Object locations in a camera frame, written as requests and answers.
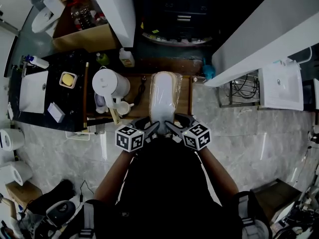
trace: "white wash basin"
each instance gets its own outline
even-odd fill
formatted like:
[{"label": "white wash basin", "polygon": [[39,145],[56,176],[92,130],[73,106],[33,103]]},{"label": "white wash basin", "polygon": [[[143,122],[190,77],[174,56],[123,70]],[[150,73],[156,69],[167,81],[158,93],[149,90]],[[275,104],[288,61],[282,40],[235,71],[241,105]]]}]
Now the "white wash basin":
[{"label": "white wash basin", "polygon": [[263,67],[258,72],[260,104],[263,107],[304,110],[300,66],[287,58]]},{"label": "white wash basin", "polygon": [[26,75],[20,89],[19,110],[21,112],[44,113],[44,100],[48,71]]}]

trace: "marble floor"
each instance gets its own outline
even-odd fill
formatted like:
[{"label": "marble floor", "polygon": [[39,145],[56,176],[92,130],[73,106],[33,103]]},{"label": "marble floor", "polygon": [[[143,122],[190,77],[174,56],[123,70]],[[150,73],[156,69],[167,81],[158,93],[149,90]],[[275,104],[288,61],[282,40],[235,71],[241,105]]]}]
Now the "marble floor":
[{"label": "marble floor", "polygon": [[[307,137],[314,115],[298,111],[259,111],[256,107],[221,109],[215,92],[214,88],[194,84],[193,114],[210,126],[213,139],[209,149],[239,189],[249,190],[276,178],[299,190],[306,189],[319,161],[318,150],[314,148],[303,159],[307,147],[314,146]],[[44,193],[62,178],[72,180],[77,192],[83,180],[94,191],[121,152],[114,146],[116,127],[111,123],[106,125],[103,136],[91,136],[90,141],[66,139],[63,131],[24,123],[18,126],[26,139],[18,154],[34,172],[31,181]],[[104,152],[101,139],[106,143]],[[216,199],[210,183],[208,188]],[[86,187],[82,191],[84,199],[92,197]]]}]

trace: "green bottle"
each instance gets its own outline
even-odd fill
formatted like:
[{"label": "green bottle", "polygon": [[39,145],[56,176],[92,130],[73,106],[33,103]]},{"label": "green bottle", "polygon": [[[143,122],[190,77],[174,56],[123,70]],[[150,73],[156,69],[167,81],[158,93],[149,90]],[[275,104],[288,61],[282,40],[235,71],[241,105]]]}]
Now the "green bottle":
[{"label": "green bottle", "polygon": [[109,57],[105,53],[96,53],[96,61],[101,66],[107,66],[110,63]]}]

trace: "countertop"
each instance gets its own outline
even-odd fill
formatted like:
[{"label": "countertop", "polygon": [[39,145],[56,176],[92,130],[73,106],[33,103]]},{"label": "countertop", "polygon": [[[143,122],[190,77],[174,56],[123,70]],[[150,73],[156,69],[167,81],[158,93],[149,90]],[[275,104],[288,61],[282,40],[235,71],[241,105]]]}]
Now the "countertop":
[{"label": "countertop", "polygon": [[[35,72],[48,71],[46,83],[44,113],[27,113],[19,110],[19,97],[21,88],[21,70],[13,70],[10,79],[9,102],[13,111],[13,120],[32,125],[77,132],[83,127],[83,86],[86,62],[90,63],[88,75],[88,93],[93,91],[90,84],[94,74],[99,69],[98,63],[85,50],[76,50],[54,54],[43,58],[50,66],[47,69],[27,69],[27,75]],[[59,85],[62,72],[74,73],[78,76],[74,89]],[[61,123],[57,123],[47,111],[49,105],[55,102],[65,113]]]},{"label": "countertop", "polygon": [[[150,114],[150,94],[151,94],[151,81],[152,74],[122,74],[122,76],[126,77],[130,82],[130,91],[123,98],[129,104],[134,103],[135,97],[139,93],[139,86],[141,85],[141,79],[143,76],[146,77],[145,82],[145,91],[141,96],[140,103],[138,105],[134,105],[131,111],[124,115],[124,119],[133,120],[140,117],[146,117]],[[93,98],[90,98],[90,104],[88,106],[95,106]],[[178,104],[176,108],[176,113],[188,114],[191,115],[192,108],[192,77],[191,76],[183,76]],[[98,114],[95,111],[88,111],[88,117],[101,119],[101,118],[112,118],[111,113],[107,112],[104,114]]]}]

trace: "white box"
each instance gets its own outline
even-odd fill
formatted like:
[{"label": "white box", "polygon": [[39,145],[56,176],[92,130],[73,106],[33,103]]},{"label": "white box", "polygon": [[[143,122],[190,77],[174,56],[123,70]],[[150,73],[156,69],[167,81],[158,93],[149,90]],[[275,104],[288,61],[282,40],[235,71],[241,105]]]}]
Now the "white box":
[{"label": "white box", "polygon": [[65,113],[54,102],[50,104],[48,112],[52,115],[56,122],[61,123]]}]

